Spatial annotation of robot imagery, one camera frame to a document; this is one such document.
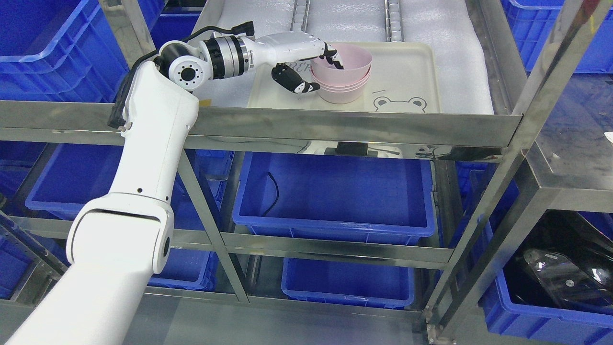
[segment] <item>white tray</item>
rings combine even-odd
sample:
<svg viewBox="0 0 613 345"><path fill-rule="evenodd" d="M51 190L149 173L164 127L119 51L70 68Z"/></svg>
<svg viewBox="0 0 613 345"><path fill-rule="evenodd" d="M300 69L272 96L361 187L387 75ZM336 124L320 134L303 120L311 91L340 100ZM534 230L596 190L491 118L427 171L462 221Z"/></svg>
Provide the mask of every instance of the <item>white tray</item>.
<svg viewBox="0 0 613 345"><path fill-rule="evenodd" d="M347 104L324 101L316 92L293 94L270 76L271 68L256 71L248 107L274 109L353 110L381 112L440 112L434 54L414 42L350 42L373 55L370 80L364 94ZM311 81L310 61L290 64Z"/></svg>

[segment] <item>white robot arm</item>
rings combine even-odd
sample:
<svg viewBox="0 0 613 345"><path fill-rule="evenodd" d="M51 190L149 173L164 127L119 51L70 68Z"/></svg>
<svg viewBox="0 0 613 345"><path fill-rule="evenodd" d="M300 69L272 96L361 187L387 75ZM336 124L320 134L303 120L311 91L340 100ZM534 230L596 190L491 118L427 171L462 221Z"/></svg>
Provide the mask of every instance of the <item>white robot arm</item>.
<svg viewBox="0 0 613 345"><path fill-rule="evenodd" d="M319 85L302 80L286 63L319 56L343 68L331 46L312 35L294 31L257 40L222 36L200 41L198 48L170 41L160 48L156 62L160 72L188 91L198 89L207 80L237 77L266 64L274 67L272 77L281 86L294 93L305 93L318 90Z"/></svg>
<svg viewBox="0 0 613 345"><path fill-rule="evenodd" d="M79 212L66 246L72 266L7 344L121 344L149 278L168 258L174 228L170 196L183 144L198 116L198 99L188 91L263 64L275 66L273 77L277 73L288 90L312 91L318 85L297 80L284 63L318 56L342 68L336 51L305 33L256 41L217 37L199 48L172 41L155 63L135 64L109 120L125 137L109 193Z"/></svg>

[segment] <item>metal rack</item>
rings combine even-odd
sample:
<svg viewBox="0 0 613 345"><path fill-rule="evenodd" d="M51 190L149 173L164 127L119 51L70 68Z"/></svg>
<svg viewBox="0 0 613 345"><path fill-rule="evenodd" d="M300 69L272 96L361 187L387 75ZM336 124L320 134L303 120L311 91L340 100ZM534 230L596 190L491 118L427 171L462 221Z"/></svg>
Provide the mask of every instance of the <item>metal rack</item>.
<svg viewBox="0 0 613 345"><path fill-rule="evenodd" d="M147 37L147 27L142 15L139 16L136 1L99 2L127 61L134 61L152 50L151 38ZM423 241L425 246L396 246L250 235L245 229L236 227L230 216L242 155L238 154L233 162L220 211L223 221L217 223L217 217L213 216L217 207L214 203L207 203L213 198L205 197L205 193L210 191L200 189L183 154L178 173L207 230L176 229L172 245L214 250L234 292L148 287L145 293L221 303L325 309L413 319L428 324L431 343L452 344L463 315L476 305L496 272L527 235L526 229L531 229L547 208L613 212L611 205L602 202L611 196L613 190L610 177L595 180L589 176L568 177L560 182L555 172L543 172L548 167L545 160L539 159L543 155L540 151L542 144L530 150L591 42L594 29L599 27L610 8L608 1L600 0L595 8L587 5L592 2L565 3L549 39L550 46L557 49L553 49L551 56L540 57L537 66L542 68L535 68L527 79L500 1L466 0L485 54L494 115L412 114L406 117L405 114L374 112L200 108L200 117L185 144L189 149L301 153L302 147L314 142L368 142L393 144L404 157L432 160L436 176L434 197L442 219L440 226L445 244L461 215L453 161L498 163L492 181L455 248L441 247L437 236ZM207 1L197 25L216 23L219 18L216 14L221 13L222 6L223 1ZM16 141L122 145L118 133L106 125L110 108L111 104L0 101L0 114L5 114L0 117L0 137ZM528 151L531 168L524 160ZM472 245L518 169L516 179L521 190L518 201L466 282L458 287L455 275L463 267ZM70 222L63 220L35 217L12 217L12 220L24 230L51 238L66 238L70 227ZM250 255L246 274L239 262L239 254ZM251 287L257 278L255 272L261 255L415 267L427 269L430 273L438 269L443 273L438 283L419 286L422 299L418 299L411 310L331 304L314 306L315 303L253 295ZM39 276L33 275L29 284L38 284Z"/></svg>

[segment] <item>blue plastic bin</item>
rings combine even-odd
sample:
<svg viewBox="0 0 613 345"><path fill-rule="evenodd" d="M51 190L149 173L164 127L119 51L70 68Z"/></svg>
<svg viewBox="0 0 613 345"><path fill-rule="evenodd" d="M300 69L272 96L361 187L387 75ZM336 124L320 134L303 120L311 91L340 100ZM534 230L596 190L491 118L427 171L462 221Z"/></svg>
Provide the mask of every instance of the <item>blue plastic bin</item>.
<svg viewBox="0 0 613 345"><path fill-rule="evenodd" d="M157 48L168 41L189 36L198 21L198 13L161 14L151 29L151 38Z"/></svg>
<svg viewBox="0 0 613 345"><path fill-rule="evenodd" d="M0 236L0 299L7 300L12 296L30 263L22 251Z"/></svg>
<svg viewBox="0 0 613 345"><path fill-rule="evenodd" d="M456 161L455 170L458 175L458 186L460 187L460 196L462 201L471 193L470 187L470 172L472 170L485 170L488 163L473 163L470 161Z"/></svg>
<svg viewBox="0 0 613 345"><path fill-rule="evenodd" d="M415 286L412 268L285 258L281 289L300 301L397 309Z"/></svg>
<svg viewBox="0 0 613 345"><path fill-rule="evenodd" d="M196 150L194 166L198 167L201 179L225 181L230 174L233 159L234 151Z"/></svg>
<svg viewBox="0 0 613 345"><path fill-rule="evenodd" d="M73 220L85 203L108 193L121 151L121 146L59 145L26 198L26 207ZM209 186L220 203L225 182L212 182ZM175 228L204 229L178 177L171 206L175 211Z"/></svg>
<svg viewBox="0 0 613 345"><path fill-rule="evenodd" d="M164 0L140 0L152 26ZM0 99L106 102L128 66L97 0L2 3Z"/></svg>
<svg viewBox="0 0 613 345"><path fill-rule="evenodd" d="M45 148L43 142L0 141L0 193L11 198Z"/></svg>
<svg viewBox="0 0 613 345"><path fill-rule="evenodd" d="M219 259L214 252L171 249L168 262L160 274L149 280L150 286L214 291Z"/></svg>
<svg viewBox="0 0 613 345"><path fill-rule="evenodd" d="M564 0L502 0L519 53L532 71L543 45L554 27ZM609 11L575 72L613 72L613 10Z"/></svg>
<svg viewBox="0 0 613 345"><path fill-rule="evenodd" d="M415 244L435 231L431 193L429 161L247 153L233 218L256 235Z"/></svg>
<svg viewBox="0 0 613 345"><path fill-rule="evenodd" d="M492 229L486 227L482 242L473 248L477 256L492 236ZM502 271L481 298L481 304L487 329L492 333L569 345L613 344L613 316L513 303Z"/></svg>

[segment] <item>stacked bowls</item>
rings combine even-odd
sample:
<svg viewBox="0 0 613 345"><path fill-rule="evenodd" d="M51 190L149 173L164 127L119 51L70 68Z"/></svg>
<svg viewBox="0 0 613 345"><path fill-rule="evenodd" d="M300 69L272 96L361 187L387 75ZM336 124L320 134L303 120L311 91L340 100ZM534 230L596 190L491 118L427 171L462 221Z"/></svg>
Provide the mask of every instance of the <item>stacked bowls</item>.
<svg viewBox="0 0 613 345"><path fill-rule="evenodd" d="M373 56L368 50L352 44L336 43L333 48L338 51L344 69L336 69L326 59L313 59L313 81L321 86L318 93L324 100L335 104L353 102L364 92Z"/></svg>

